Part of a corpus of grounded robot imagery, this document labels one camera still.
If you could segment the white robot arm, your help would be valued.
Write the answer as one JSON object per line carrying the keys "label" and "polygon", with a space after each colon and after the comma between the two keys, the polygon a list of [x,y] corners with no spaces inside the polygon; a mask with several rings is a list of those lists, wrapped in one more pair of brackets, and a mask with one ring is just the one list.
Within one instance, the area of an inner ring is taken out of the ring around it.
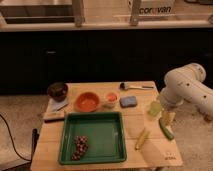
{"label": "white robot arm", "polygon": [[198,63],[170,70],[164,76],[165,87],[159,93],[161,105],[172,110],[188,101],[213,118],[213,89],[203,84],[205,78],[206,71]]}

